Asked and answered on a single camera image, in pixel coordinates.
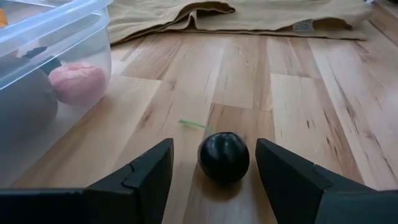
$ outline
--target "dark round object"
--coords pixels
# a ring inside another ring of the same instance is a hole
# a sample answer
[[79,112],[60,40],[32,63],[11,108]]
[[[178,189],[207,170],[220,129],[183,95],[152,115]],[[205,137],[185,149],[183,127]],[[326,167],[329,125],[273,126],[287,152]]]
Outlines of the dark round object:
[[225,132],[213,134],[201,142],[198,161],[209,178],[218,184],[230,185],[244,177],[250,158],[243,139]]
[[[0,58],[0,146],[35,136],[57,114],[57,94],[49,78],[39,68],[25,67],[27,62],[8,55]],[[14,77],[2,80],[13,71]]]

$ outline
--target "garment label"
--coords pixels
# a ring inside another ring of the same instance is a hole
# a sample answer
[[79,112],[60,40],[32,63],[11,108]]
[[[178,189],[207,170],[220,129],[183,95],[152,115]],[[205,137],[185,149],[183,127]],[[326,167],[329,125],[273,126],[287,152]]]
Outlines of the garment label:
[[306,21],[296,22],[293,24],[293,31],[295,32],[313,32],[312,19]]

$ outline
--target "wooden floor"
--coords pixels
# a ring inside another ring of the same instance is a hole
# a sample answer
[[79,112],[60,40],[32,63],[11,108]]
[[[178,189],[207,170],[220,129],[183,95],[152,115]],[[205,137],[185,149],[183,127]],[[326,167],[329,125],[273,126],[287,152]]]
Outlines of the wooden floor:
[[[113,49],[108,94],[17,187],[82,187],[167,137],[174,176],[164,223],[276,223],[257,138],[378,190],[398,188],[398,5],[375,5],[369,40],[157,34]],[[227,191],[197,166],[202,129],[234,131],[249,172]]]

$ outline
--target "orange object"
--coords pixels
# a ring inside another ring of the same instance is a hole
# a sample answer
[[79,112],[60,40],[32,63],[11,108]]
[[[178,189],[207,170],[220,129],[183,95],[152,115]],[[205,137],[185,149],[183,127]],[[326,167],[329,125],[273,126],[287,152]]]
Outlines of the orange object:
[[8,25],[6,13],[3,9],[0,9],[0,28],[6,27]]

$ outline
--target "pink ball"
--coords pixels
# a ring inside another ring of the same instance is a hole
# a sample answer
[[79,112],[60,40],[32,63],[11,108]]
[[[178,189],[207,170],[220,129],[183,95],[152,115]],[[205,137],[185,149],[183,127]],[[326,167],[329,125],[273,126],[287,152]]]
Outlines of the pink ball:
[[49,79],[58,100],[68,105],[87,105],[100,99],[106,90],[104,71],[87,62],[58,67]]

